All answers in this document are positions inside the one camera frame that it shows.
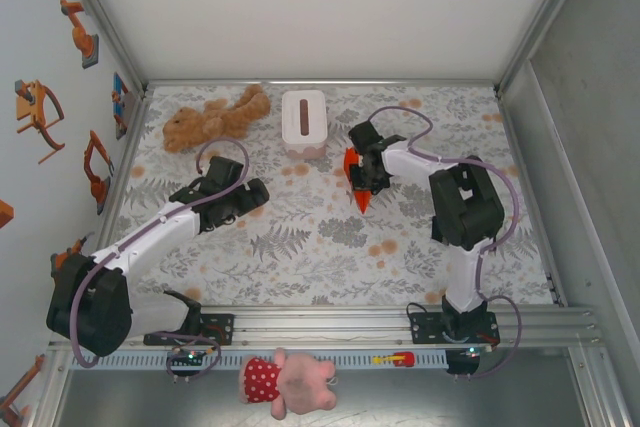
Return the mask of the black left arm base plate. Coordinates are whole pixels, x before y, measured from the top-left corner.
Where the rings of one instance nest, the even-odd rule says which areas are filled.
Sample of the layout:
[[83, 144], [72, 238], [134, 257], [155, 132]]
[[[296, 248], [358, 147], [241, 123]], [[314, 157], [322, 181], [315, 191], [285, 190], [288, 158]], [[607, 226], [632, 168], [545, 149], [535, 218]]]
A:
[[195, 345], [208, 345], [213, 340], [221, 346], [232, 343], [235, 316], [229, 313], [202, 314], [200, 318], [199, 332], [188, 334], [187, 332], [159, 332], [146, 334], [143, 344], [146, 346], [178, 346], [193, 342]]

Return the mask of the brown teddy bear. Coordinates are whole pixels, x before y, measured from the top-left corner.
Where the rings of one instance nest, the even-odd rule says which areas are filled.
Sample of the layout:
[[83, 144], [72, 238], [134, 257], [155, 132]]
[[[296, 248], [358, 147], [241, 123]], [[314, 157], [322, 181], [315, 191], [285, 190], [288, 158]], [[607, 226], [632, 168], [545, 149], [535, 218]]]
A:
[[201, 111], [181, 107], [163, 127], [163, 148], [179, 153], [218, 137], [244, 139], [250, 125], [270, 111], [271, 102], [260, 84], [246, 87], [231, 107], [224, 98], [206, 101]]

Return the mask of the small circuit board with LED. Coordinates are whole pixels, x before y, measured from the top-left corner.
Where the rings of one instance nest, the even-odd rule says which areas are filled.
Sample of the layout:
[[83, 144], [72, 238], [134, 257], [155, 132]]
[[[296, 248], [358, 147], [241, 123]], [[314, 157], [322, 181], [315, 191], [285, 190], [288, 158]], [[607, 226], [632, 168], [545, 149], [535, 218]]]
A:
[[452, 349], [447, 350], [447, 354], [451, 356], [458, 356], [462, 358], [479, 358], [485, 353], [492, 353], [495, 346], [492, 344], [481, 345], [456, 345]]
[[203, 363], [204, 358], [213, 352], [212, 348], [194, 350], [186, 347], [176, 347], [169, 354], [168, 361], [171, 365], [177, 363], [179, 365], [199, 366]]

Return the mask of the aluminium corner post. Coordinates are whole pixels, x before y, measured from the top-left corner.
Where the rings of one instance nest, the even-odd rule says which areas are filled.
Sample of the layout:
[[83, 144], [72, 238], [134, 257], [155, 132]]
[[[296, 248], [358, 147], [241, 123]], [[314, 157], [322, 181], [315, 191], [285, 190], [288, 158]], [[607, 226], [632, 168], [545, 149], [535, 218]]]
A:
[[80, 1], [88, 8], [98, 30], [104, 35], [114, 57], [123, 68], [132, 86], [142, 96], [146, 92], [148, 79], [138, 65], [130, 45], [116, 25], [115, 17], [107, 7], [106, 0]]
[[500, 80], [494, 85], [494, 92], [498, 98], [504, 95], [520, 69], [535, 54], [565, 2], [566, 0], [542, 0]]

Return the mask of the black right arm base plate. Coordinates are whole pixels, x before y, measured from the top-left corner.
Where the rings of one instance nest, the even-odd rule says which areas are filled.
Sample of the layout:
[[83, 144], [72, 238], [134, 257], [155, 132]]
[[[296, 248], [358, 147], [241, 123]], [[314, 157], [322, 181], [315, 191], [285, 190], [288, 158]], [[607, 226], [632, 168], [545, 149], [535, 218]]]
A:
[[409, 314], [409, 321], [414, 344], [497, 345], [501, 341], [493, 312], [488, 312], [475, 327], [461, 335], [446, 329], [441, 312], [413, 312]]

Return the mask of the orange curved robot sticker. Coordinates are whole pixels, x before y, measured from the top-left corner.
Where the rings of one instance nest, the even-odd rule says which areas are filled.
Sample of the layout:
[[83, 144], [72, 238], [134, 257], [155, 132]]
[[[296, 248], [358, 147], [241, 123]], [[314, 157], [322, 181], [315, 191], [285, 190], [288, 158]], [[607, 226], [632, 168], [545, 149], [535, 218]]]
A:
[[[50, 148], [50, 152], [38, 161], [38, 164], [41, 165], [65, 147], [64, 143], [56, 142], [49, 133], [51, 127], [65, 119], [64, 111], [53, 91], [39, 80], [31, 82], [16, 80], [14, 91], [17, 96], [16, 119], [18, 121], [28, 120], [27, 124], [17, 129], [17, 133], [20, 134], [33, 128]], [[52, 121], [46, 119], [46, 101], [49, 101], [53, 105], [57, 115]]]

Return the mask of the thin aluminium cross rail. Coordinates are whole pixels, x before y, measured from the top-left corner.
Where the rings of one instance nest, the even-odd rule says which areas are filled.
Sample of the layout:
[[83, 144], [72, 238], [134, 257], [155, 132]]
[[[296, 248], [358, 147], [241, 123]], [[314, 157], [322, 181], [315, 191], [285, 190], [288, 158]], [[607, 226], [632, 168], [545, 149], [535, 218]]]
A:
[[453, 79], [453, 78], [399, 78], [399, 79], [365, 79], [365, 78], [238, 78], [238, 79], [151, 79], [147, 87], [160, 86], [231, 86], [260, 83], [264, 85], [365, 85], [365, 86], [425, 86], [425, 87], [491, 87], [495, 86], [488, 79]]

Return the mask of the blue and orange sticker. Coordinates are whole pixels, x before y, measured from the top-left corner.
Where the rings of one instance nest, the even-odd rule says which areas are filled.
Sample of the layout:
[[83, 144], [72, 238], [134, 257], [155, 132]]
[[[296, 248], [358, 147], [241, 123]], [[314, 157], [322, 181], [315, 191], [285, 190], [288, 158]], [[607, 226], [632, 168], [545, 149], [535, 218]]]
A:
[[115, 121], [115, 138], [120, 140], [127, 133], [128, 126], [125, 121], [126, 99], [129, 90], [120, 75], [113, 74], [113, 87], [111, 91], [111, 102], [113, 118]]

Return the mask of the white tissue box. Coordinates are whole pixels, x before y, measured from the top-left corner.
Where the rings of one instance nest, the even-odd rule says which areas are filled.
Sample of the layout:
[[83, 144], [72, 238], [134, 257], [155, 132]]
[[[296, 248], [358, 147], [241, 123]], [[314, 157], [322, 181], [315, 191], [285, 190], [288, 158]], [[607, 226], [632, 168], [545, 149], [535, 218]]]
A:
[[320, 90], [287, 91], [281, 103], [281, 138], [292, 159], [313, 160], [326, 155], [328, 119]]

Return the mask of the floral printed tablecloth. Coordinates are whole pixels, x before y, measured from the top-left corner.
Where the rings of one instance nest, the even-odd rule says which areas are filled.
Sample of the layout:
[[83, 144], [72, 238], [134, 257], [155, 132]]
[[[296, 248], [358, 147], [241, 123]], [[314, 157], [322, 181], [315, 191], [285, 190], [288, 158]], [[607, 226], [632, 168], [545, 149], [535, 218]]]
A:
[[268, 85], [272, 109], [241, 147], [219, 143], [205, 154], [168, 153], [162, 129], [181, 107], [236, 101], [242, 87], [163, 86], [152, 90], [116, 239], [155, 214], [196, 176], [197, 162], [222, 155], [248, 160], [270, 199], [234, 224], [172, 250], [138, 285], [140, 294], [180, 291], [205, 305], [436, 304], [445, 292], [447, 249], [431, 240], [433, 205], [427, 188], [395, 181], [364, 214], [343, 172], [348, 130], [372, 118], [386, 136], [434, 128], [423, 147], [445, 157], [476, 155], [496, 166], [494, 181], [514, 234], [483, 264], [482, 289], [519, 304], [548, 304], [546, 279], [523, 201], [497, 100], [489, 87], [324, 86], [328, 142], [324, 157], [289, 158], [281, 139], [283, 85]]

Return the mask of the pink plush toy polka dots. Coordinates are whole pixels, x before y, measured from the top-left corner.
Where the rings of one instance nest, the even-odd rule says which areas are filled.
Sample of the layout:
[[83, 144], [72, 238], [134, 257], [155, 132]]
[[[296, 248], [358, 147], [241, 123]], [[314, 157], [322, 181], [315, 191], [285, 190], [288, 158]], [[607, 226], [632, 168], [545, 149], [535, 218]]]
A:
[[307, 353], [274, 351], [271, 361], [247, 356], [241, 365], [239, 399], [245, 404], [268, 403], [271, 416], [283, 420], [289, 412], [306, 415], [336, 407], [337, 397], [329, 382], [336, 375], [335, 364]]

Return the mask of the aluminium side rail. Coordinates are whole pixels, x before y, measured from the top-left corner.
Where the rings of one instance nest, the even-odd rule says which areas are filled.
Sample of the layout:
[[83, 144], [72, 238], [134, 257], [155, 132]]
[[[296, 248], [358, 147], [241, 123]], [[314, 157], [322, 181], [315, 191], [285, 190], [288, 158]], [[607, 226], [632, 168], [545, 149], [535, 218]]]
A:
[[539, 252], [541, 268], [545, 274], [546, 290], [549, 292], [549, 296], [554, 305], [565, 307], [566, 303], [563, 298], [564, 292], [558, 277], [553, 252], [545, 231], [543, 218], [535, 192], [530, 182], [529, 172], [520, 146], [519, 137], [514, 127], [511, 113], [506, 106], [504, 99], [499, 95], [497, 95], [497, 99], [500, 113], [504, 117], [506, 136], [508, 138], [510, 148], [512, 149], [515, 165], [518, 168], [518, 179], [522, 188], [524, 203], [527, 208], [528, 218], [530, 219], [533, 235]]
[[142, 138], [148, 107], [149, 103], [145, 94], [137, 95], [131, 110], [127, 133], [121, 139], [116, 140], [114, 134], [109, 132], [111, 143], [106, 144], [105, 147], [112, 159], [115, 171], [111, 176], [110, 189], [103, 213], [96, 218], [96, 226], [91, 228], [94, 235], [83, 247], [83, 254], [91, 255], [116, 240], [116, 224], [124, 204], [130, 169], [133, 167], [135, 154]]

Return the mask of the aluminium rail beam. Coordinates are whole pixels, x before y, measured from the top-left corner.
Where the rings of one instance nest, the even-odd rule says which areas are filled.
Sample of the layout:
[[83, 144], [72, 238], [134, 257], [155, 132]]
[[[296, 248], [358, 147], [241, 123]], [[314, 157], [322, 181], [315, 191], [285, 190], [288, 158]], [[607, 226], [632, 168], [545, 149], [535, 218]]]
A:
[[[515, 312], [491, 303], [501, 348], [565, 348], [604, 344], [604, 331], [587, 308], [523, 305]], [[406, 306], [205, 306], [204, 314], [234, 316], [229, 350], [391, 349], [411, 347]]]

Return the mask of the small red yellow tool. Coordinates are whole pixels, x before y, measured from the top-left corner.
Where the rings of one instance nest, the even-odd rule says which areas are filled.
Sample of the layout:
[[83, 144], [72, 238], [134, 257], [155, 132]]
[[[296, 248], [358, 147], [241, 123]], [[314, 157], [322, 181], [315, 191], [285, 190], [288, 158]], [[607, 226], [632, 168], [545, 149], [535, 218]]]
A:
[[403, 351], [388, 355], [373, 356], [371, 358], [371, 363], [373, 365], [411, 368], [415, 366], [416, 360], [413, 352]]

